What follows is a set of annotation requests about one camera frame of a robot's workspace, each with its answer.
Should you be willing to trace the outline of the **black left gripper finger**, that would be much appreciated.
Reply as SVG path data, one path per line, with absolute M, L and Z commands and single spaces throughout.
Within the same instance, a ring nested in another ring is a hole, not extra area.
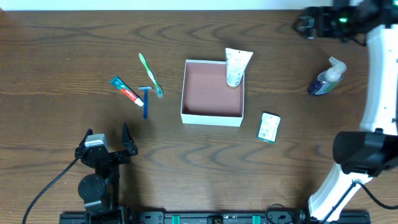
M 138 155 L 138 148 L 129 133 L 127 123 L 123 124 L 121 144 L 124 147 L 124 150 L 127 151 L 130 156 Z
M 90 136 L 90 135 L 92 135 L 92 134 L 93 134 L 93 131 L 92 131 L 92 129 L 89 128 L 89 129 L 87 130 L 85 136 L 83 137 L 83 139 L 82 139 L 81 142 L 79 143 L 78 147 L 79 147 L 79 148 L 84 148 L 84 147 L 85 147 L 85 142 L 86 142 L 87 137 Z

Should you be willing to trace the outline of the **clear blue soap pump bottle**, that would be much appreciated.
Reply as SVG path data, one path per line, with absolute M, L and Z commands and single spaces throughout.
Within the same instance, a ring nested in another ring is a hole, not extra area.
M 331 92 L 332 89 L 343 80 L 346 64 L 334 57 L 330 57 L 328 60 L 331 63 L 331 67 L 321 72 L 314 81 L 309 84 L 307 91 L 310 95 L 325 95 Z

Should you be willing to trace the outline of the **white box pink interior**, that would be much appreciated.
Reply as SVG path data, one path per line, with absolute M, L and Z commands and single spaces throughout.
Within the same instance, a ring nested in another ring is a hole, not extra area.
M 239 127 L 244 118 L 245 79 L 226 83 L 226 62 L 186 60 L 180 115 L 184 124 Z

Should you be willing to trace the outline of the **white floral lotion tube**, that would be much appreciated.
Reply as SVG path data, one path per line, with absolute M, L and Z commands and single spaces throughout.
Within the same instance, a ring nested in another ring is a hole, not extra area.
M 253 52 L 225 48 L 226 83 L 230 88 L 237 88 L 243 78 L 245 69 Z

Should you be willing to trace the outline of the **green white soap bar pack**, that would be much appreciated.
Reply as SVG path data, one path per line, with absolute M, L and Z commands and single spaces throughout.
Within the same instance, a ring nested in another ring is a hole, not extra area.
M 257 138 L 261 141 L 274 144 L 280 124 L 280 117 L 274 114 L 263 113 L 257 132 Z

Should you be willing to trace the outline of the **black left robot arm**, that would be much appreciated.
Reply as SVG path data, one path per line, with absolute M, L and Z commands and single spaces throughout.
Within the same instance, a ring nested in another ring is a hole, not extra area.
M 122 151 L 109 152 L 106 136 L 89 129 L 75 149 L 75 157 L 95 170 L 78 185 L 87 223 L 131 223 L 131 210 L 119 204 L 119 166 L 129 164 L 131 157 L 138 154 L 127 123 L 123 124 L 121 145 Z

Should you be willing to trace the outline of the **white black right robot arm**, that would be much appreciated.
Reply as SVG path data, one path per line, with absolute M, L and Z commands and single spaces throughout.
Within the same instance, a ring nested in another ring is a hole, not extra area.
M 294 24 L 304 38 L 326 37 L 368 48 L 366 106 L 359 131 L 342 131 L 333 142 L 333 167 L 294 223 L 369 223 L 366 212 L 347 212 L 359 189 L 397 167 L 397 1 L 334 1 L 306 7 Z

